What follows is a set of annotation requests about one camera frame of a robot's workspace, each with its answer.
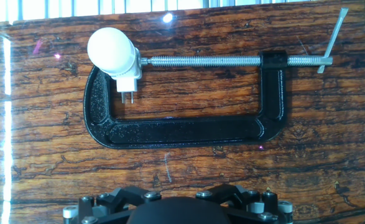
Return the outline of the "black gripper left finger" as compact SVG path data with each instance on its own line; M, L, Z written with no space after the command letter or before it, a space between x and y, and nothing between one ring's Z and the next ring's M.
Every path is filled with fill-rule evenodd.
M101 193L95 197L86 195L79 198L76 205L63 208L63 224L126 223L130 205L138 207L161 198L160 192L135 186L116 188L110 193Z

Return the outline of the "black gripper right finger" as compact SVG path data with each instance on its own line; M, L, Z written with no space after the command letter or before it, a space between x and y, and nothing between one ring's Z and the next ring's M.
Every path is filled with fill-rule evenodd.
M279 223L293 224L293 205L279 200L271 190L261 193L240 185L221 184L197 192L195 198L209 202L214 215L221 215L223 223Z

